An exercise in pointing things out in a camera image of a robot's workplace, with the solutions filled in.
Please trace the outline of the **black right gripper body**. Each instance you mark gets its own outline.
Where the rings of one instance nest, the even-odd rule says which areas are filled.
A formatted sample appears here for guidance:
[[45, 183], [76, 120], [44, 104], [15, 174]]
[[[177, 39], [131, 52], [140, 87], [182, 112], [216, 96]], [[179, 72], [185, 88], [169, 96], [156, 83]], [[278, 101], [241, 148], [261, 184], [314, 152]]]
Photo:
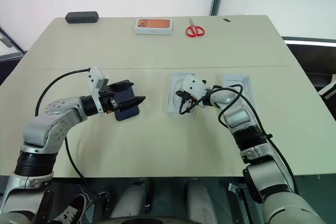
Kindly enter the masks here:
[[175, 106], [176, 107], [191, 107], [196, 106], [196, 99], [193, 98], [189, 93], [185, 91], [178, 90], [175, 92]]

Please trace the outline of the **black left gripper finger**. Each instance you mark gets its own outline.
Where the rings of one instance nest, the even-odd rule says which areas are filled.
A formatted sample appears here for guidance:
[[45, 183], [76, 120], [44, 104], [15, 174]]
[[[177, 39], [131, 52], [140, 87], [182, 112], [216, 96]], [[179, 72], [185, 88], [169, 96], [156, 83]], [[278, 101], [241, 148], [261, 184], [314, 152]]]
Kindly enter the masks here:
[[135, 96], [131, 97], [128, 100], [121, 101], [118, 103], [118, 110], [120, 112], [131, 109], [133, 107], [138, 106], [145, 100], [145, 96]]
[[116, 83], [113, 83], [111, 85], [111, 90], [113, 92], [122, 92], [125, 91], [129, 88], [131, 88], [134, 85], [133, 82], [131, 82], [130, 80], [122, 80]]

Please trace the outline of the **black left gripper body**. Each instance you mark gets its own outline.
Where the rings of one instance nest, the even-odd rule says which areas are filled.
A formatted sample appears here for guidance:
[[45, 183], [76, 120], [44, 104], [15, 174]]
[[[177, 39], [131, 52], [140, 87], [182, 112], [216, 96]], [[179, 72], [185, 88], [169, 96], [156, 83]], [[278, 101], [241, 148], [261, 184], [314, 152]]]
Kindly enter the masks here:
[[121, 102], [121, 92], [113, 92], [111, 90], [111, 85], [107, 85], [102, 91], [99, 92], [100, 98], [100, 104], [102, 106], [102, 109], [104, 113], [111, 113], [118, 110], [118, 103]]

